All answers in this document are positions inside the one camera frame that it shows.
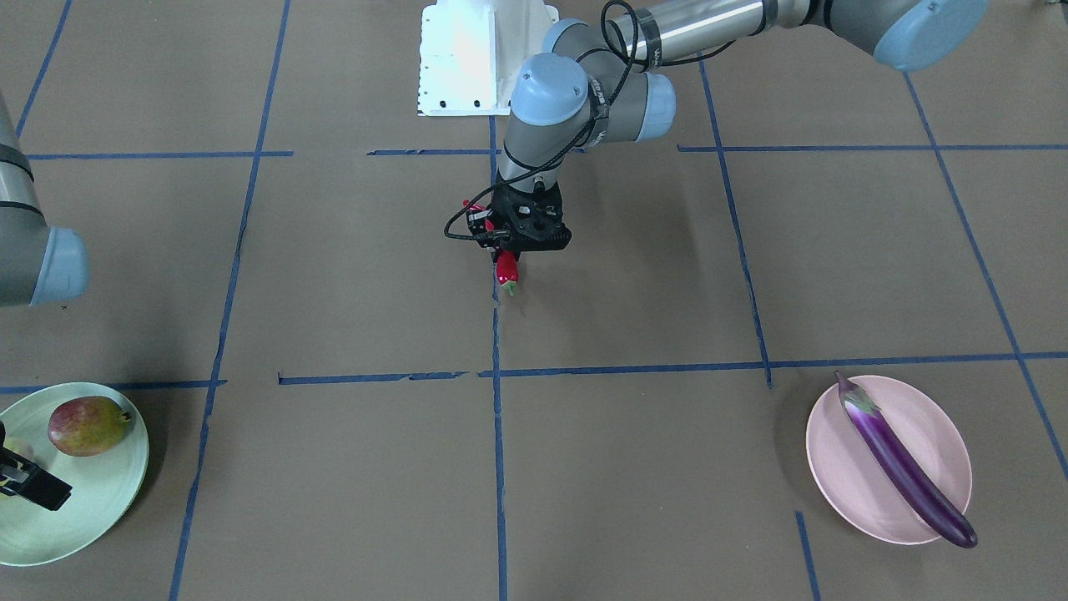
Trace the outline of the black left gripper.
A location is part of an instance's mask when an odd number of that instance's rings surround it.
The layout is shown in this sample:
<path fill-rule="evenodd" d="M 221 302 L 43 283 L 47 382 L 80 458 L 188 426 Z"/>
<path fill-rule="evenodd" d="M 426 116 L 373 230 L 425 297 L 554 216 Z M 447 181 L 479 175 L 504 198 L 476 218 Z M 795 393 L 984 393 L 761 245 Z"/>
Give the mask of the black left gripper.
<path fill-rule="evenodd" d="M 557 184 L 546 187 L 544 183 L 535 183 L 531 191 L 507 185 L 494 191 L 491 208 L 508 220 L 561 220 L 563 197 Z"/>

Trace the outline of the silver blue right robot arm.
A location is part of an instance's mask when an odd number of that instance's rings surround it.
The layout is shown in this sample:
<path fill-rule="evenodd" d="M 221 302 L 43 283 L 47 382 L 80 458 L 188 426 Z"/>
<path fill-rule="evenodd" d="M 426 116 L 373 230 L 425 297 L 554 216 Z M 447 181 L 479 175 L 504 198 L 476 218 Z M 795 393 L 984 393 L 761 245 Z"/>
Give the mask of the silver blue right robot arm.
<path fill-rule="evenodd" d="M 37 306 L 65 301 L 85 290 L 88 256 L 73 230 L 50 227 L 43 216 L 29 159 L 19 147 L 7 105 L 1 105 L 1 301 Z M 3 495 L 26 499 L 49 511 L 69 499 L 70 484 L 26 453 L 3 448 Z"/>

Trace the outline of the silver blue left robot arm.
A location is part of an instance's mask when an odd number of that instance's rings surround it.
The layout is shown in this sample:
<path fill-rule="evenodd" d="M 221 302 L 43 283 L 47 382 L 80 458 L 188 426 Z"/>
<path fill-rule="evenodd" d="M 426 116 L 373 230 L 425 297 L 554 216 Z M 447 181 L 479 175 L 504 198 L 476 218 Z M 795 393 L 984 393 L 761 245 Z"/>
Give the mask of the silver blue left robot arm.
<path fill-rule="evenodd" d="M 569 151 L 656 139 L 670 129 L 674 88 L 662 69 L 711 58 L 770 29 L 824 28 L 896 72 L 949 56 L 980 22 L 985 1 L 607 1 L 600 23 L 553 23 L 511 92 L 511 125 L 483 215 L 561 215 L 557 169 Z"/>

